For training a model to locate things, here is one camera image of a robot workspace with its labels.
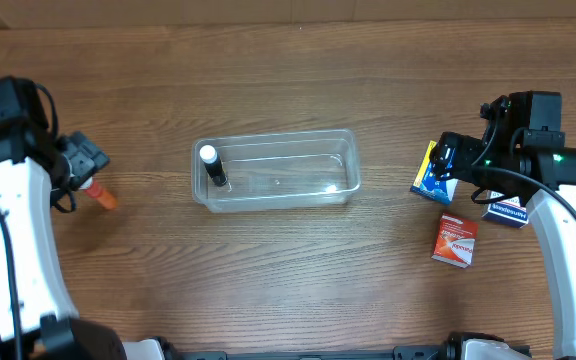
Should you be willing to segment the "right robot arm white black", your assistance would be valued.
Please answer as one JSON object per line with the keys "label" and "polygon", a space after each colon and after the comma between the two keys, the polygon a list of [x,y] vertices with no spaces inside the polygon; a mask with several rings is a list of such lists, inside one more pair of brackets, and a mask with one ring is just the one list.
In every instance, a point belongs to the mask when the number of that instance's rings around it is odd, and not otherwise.
{"label": "right robot arm white black", "polygon": [[561,130],[562,96],[525,91],[480,107],[481,138],[445,132],[429,161],[458,179],[518,198],[544,259],[554,317],[552,356],[576,359],[576,148]]}

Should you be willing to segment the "black tube white cap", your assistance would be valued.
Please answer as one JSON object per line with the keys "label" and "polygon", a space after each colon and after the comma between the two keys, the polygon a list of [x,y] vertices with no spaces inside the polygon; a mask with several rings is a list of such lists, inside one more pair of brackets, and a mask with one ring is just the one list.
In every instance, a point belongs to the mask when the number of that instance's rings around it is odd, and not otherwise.
{"label": "black tube white cap", "polygon": [[216,148],[212,145],[203,145],[199,150],[199,156],[213,184],[217,187],[225,186],[228,179]]}

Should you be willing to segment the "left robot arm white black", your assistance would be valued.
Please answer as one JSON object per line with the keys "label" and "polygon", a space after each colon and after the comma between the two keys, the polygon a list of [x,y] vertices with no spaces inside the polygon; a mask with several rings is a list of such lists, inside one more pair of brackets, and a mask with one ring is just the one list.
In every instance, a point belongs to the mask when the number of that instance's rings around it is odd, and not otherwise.
{"label": "left robot arm white black", "polygon": [[84,189],[107,209],[112,196],[94,182],[108,156],[85,135],[62,135],[49,91],[27,78],[0,78],[0,360],[172,359],[155,337],[124,342],[80,318],[63,280],[51,211]]}

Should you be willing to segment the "orange tube white cap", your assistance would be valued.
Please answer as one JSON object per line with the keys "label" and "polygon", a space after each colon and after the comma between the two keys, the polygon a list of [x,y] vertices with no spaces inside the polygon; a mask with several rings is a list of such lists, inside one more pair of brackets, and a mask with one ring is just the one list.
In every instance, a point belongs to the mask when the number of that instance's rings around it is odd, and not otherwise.
{"label": "orange tube white cap", "polygon": [[96,200],[104,209],[114,210],[117,208],[118,202],[116,197],[93,177],[85,181],[80,189],[83,190],[87,196]]}

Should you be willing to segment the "clear plastic container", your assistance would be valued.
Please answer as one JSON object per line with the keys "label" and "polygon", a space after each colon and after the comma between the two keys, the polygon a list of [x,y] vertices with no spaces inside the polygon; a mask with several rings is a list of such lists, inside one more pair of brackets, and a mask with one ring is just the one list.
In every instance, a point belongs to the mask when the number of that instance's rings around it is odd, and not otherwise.
{"label": "clear plastic container", "polygon": [[[209,176],[201,149],[218,155],[227,183]],[[359,149],[349,129],[203,138],[192,155],[192,194],[213,213],[346,203],[361,187]]]}

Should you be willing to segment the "blue Vicks VapoDrops box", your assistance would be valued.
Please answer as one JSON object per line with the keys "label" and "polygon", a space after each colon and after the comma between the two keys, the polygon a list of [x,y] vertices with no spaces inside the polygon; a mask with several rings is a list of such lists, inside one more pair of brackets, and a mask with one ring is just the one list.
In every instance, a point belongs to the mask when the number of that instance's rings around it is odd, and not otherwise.
{"label": "blue Vicks VapoDrops box", "polygon": [[431,151],[436,147],[436,141],[430,141],[424,158],[419,166],[410,191],[420,194],[428,199],[450,205],[452,203],[458,180],[437,180],[430,162]]}

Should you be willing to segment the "white Hansaplast plaster box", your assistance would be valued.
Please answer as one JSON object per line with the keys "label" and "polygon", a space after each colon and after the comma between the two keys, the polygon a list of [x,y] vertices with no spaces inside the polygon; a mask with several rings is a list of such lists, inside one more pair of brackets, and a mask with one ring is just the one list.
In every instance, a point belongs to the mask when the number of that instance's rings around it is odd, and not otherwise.
{"label": "white Hansaplast plaster box", "polygon": [[518,197],[486,204],[483,209],[482,218],[513,228],[522,228],[529,224],[527,210],[520,205],[520,199]]}

